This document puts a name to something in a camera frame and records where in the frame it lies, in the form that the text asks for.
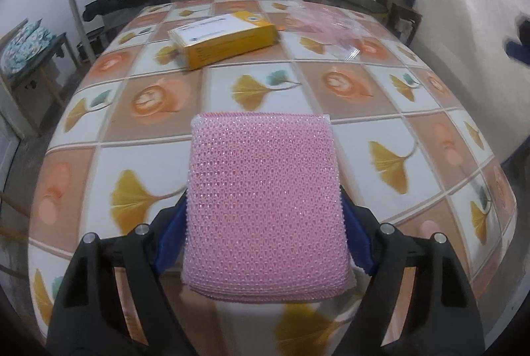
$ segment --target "tablecloth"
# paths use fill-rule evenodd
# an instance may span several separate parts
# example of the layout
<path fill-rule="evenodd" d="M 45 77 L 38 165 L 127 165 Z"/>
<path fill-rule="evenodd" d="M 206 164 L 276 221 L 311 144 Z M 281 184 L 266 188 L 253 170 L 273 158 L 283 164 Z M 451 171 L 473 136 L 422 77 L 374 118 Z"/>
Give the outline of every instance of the tablecloth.
<path fill-rule="evenodd" d="M 35 191 L 28 270 L 43 335 L 83 234 L 125 234 L 176 203 L 187 182 L 190 121 L 202 112 L 328 114 L 354 202 L 406 234 L 445 233 L 480 299 L 517 217 L 499 162 L 446 85 L 375 19 L 329 9 L 363 35 L 359 60 L 346 63 L 290 15 L 321 9 L 274 0 L 170 3 L 145 8 L 109 45 L 65 109 Z M 275 23 L 280 42 L 197 71 L 180 66 L 169 29 L 238 10 Z M 180 268 L 161 282 L 201 356 L 331 354 L 369 281 L 352 263 L 355 280 L 341 296 L 253 305 L 191 291 Z M 386 341 L 399 336 L 413 277 L 407 270 Z M 117 281 L 129 330 L 142 341 L 122 270 Z"/>

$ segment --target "white cloth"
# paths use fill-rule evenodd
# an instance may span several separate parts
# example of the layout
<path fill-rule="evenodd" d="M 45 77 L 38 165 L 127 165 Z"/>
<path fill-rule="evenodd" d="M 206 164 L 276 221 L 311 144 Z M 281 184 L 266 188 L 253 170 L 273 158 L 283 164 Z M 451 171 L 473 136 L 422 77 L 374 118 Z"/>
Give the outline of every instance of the white cloth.
<path fill-rule="evenodd" d="M 412 49 L 471 114 L 500 160 L 530 135 L 530 70 L 504 52 L 530 0 L 416 0 Z"/>

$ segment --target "pink sponge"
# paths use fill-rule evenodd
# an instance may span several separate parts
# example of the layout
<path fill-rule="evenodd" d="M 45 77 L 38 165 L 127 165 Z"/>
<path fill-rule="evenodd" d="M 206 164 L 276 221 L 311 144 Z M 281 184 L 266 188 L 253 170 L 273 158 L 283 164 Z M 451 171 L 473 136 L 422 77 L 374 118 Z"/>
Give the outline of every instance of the pink sponge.
<path fill-rule="evenodd" d="M 203 114 L 191 132 L 183 282 L 247 302 L 344 292 L 349 256 L 329 118 Z"/>

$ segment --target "cardboard box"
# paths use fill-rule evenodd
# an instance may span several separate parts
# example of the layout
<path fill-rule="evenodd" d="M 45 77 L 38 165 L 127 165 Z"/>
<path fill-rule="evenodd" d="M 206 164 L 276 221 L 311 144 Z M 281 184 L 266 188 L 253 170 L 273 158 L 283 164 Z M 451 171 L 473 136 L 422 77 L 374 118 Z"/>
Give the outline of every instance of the cardboard box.
<path fill-rule="evenodd" d="M 275 25 L 248 11 L 197 21 L 168 34 L 189 69 L 202 68 L 278 41 Z"/>

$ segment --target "floor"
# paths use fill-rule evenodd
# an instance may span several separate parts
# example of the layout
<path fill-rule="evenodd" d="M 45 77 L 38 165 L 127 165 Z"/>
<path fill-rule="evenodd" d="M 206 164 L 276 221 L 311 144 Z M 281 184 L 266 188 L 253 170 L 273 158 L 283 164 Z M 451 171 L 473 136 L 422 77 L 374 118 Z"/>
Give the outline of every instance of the floor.
<path fill-rule="evenodd" d="M 84 65 L 81 72 L 75 72 L 68 80 L 61 92 L 61 97 L 66 103 L 72 97 L 87 71 L 88 65 Z M 62 111 L 62 108 L 53 102 L 41 122 L 42 135 L 31 136 L 21 141 L 13 158 L 4 192 L 27 210 L 31 210 L 33 193 L 44 154 Z M 5 228 L 27 235 L 29 220 L 3 202 L 0 208 L 0 224 Z M 5 269 L 0 269 L 0 286 L 4 289 L 7 298 L 22 321 L 40 338 L 40 332 L 34 319 L 27 279 L 27 245 L 0 236 L 0 265 L 15 271 L 14 274 L 8 274 Z"/>

